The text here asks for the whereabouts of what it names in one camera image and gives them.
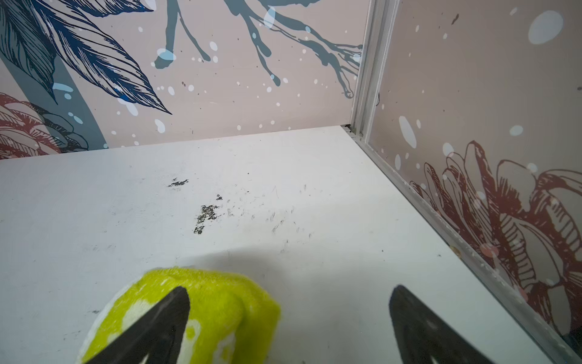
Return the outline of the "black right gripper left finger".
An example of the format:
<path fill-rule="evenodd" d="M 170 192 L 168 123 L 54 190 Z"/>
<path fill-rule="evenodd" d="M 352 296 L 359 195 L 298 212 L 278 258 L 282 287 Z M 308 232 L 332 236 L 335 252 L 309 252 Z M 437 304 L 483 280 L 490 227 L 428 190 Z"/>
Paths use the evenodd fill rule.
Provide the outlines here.
<path fill-rule="evenodd" d="M 186 289 L 174 288 L 89 363 L 176 363 L 189 311 Z"/>

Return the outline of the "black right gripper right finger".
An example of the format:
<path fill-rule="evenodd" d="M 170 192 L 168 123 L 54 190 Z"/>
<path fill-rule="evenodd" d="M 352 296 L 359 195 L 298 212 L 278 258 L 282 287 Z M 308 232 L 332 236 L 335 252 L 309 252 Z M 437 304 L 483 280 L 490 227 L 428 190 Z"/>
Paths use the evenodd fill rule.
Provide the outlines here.
<path fill-rule="evenodd" d="M 405 286 L 394 288 L 389 310 L 404 363 L 493 363 Z"/>

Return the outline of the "yellow-green white towel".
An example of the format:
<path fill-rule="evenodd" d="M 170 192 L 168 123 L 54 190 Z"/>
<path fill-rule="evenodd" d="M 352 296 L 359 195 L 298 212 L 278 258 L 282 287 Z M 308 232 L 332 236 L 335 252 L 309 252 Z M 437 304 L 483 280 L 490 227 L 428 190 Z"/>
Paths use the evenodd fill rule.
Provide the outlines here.
<path fill-rule="evenodd" d="M 148 271 L 117 293 L 98 315 L 78 363 L 126 332 L 174 288 L 183 287 L 190 311 L 176 363 L 263 363 L 271 349 L 280 306 L 243 275 L 191 268 Z"/>

